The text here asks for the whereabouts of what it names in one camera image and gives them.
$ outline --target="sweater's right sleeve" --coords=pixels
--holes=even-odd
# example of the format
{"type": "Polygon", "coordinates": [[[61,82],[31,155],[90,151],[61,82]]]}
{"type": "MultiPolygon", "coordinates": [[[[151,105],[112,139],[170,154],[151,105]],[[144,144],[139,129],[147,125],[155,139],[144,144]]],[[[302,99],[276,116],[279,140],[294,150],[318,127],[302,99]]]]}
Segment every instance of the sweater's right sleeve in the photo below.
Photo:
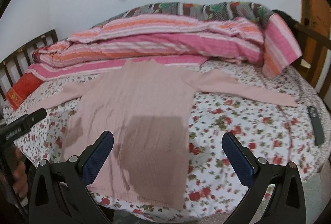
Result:
{"type": "Polygon", "coordinates": [[[28,114],[31,114],[40,108],[47,109],[50,107],[55,107],[64,102],[79,98],[86,94],[94,85],[96,85],[99,79],[100,78],[96,78],[88,82],[70,82],[63,87],[62,92],[47,97],[37,102],[35,105],[32,105],[28,109],[28,114]]]}

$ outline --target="red cloth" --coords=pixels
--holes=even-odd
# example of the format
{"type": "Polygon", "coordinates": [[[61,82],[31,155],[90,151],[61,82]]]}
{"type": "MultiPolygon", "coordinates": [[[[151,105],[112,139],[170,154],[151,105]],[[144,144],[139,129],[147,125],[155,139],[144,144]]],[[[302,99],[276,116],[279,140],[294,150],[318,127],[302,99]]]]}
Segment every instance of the red cloth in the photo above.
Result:
{"type": "Polygon", "coordinates": [[[6,98],[14,110],[17,110],[23,101],[34,92],[41,84],[42,80],[33,74],[23,74],[13,87],[6,93],[6,98]]]}

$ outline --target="bed rail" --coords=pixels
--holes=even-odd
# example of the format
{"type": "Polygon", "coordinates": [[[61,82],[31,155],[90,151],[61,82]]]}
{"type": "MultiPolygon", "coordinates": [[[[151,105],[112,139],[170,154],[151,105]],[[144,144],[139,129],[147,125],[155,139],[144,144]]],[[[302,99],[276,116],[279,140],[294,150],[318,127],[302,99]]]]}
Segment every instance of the bed rail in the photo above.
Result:
{"type": "MultiPolygon", "coordinates": [[[[317,70],[317,66],[321,57],[322,50],[323,48],[331,50],[331,40],[302,24],[295,24],[294,28],[298,31],[297,41],[303,53],[305,51],[306,42],[308,38],[312,38],[317,42],[312,63],[310,66],[308,65],[304,67],[300,65],[302,58],[298,59],[293,63],[293,66],[308,81],[308,83],[311,84],[313,87],[315,87],[317,82],[316,81],[313,82],[313,78],[316,76],[320,77],[321,75],[321,71],[317,70]]],[[[330,87],[330,84],[331,84],[331,66],[328,69],[326,78],[323,82],[321,90],[318,93],[320,98],[324,99],[330,87]]]]}
{"type": "MultiPolygon", "coordinates": [[[[28,52],[29,49],[33,48],[33,50],[36,50],[39,47],[51,45],[53,43],[56,43],[57,41],[58,37],[56,35],[56,31],[54,29],[50,30],[47,33],[44,33],[36,37],[35,39],[27,42],[26,44],[18,48],[16,51],[14,51],[11,55],[9,55],[5,60],[0,62],[0,71],[5,72],[9,84],[13,86],[15,82],[14,77],[10,75],[10,73],[12,72],[8,68],[9,64],[12,64],[14,62],[14,66],[17,73],[19,74],[19,77],[22,77],[25,70],[22,67],[22,64],[20,65],[18,57],[21,56],[23,59],[25,59],[28,66],[30,66],[33,60],[32,58],[30,58],[31,53],[28,52]]],[[[3,84],[0,84],[0,94],[3,99],[6,98],[5,92],[7,92],[5,87],[3,86],[3,84]]]]}

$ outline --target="floral bed sheet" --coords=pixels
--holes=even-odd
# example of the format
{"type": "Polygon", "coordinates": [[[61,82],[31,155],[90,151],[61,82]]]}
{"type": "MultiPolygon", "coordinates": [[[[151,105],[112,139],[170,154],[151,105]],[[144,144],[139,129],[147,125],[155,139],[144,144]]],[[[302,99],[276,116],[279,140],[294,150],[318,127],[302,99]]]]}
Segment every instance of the floral bed sheet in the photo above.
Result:
{"type": "MultiPolygon", "coordinates": [[[[292,67],[287,67],[276,78],[267,80],[252,65],[241,66],[209,60],[201,72],[222,69],[241,83],[265,87],[295,97],[299,106],[280,107],[225,94],[197,92],[194,97],[190,131],[190,161],[186,181],[185,205],[181,211],[153,205],[133,204],[114,200],[102,193],[91,193],[95,201],[116,210],[126,210],[139,218],[154,222],[186,222],[216,213],[229,213],[238,205],[247,191],[242,186],[222,151],[221,138],[232,131],[239,141],[270,163],[298,164],[303,180],[309,179],[330,154],[331,120],[315,90],[292,67]],[[307,106],[315,105],[320,114],[325,143],[314,145],[314,135],[307,106]]],[[[62,90],[71,81],[88,81],[97,75],[70,76],[43,83],[14,112],[4,107],[7,122],[26,113],[29,106],[62,90]]],[[[15,144],[37,166],[45,158],[50,162],[62,161],[62,139],[68,118],[76,113],[79,99],[47,110],[47,118],[32,127],[31,132],[15,144]]],[[[269,198],[270,186],[265,198],[269,198]]]]}

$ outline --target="metal screw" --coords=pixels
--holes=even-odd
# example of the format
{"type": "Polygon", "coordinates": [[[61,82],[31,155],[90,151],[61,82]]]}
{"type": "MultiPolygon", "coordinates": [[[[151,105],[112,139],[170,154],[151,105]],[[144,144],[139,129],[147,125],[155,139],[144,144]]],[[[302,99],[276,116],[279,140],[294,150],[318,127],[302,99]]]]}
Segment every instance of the metal screw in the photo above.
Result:
{"type": "Polygon", "coordinates": [[[267,163],[267,160],[265,158],[262,158],[262,157],[258,158],[258,161],[261,164],[266,164],[267,163]]]}
{"type": "Polygon", "coordinates": [[[70,158],[69,158],[69,161],[70,162],[76,162],[78,160],[78,157],[77,156],[71,156],[70,158]]]}
{"type": "Polygon", "coordinates": [[[292,162],[292,161],[289,162],[289,166],[291,168],[296,168],[297,167],[297,165],[294,162],[292,162]]]}
{"type": "Polygon", "coordinates": [[[47,161],[46,161],[45,159],[42,159],[42,160],[39,162],[39,165],[44,166],[46,163],[47,163],[47,161]]]}

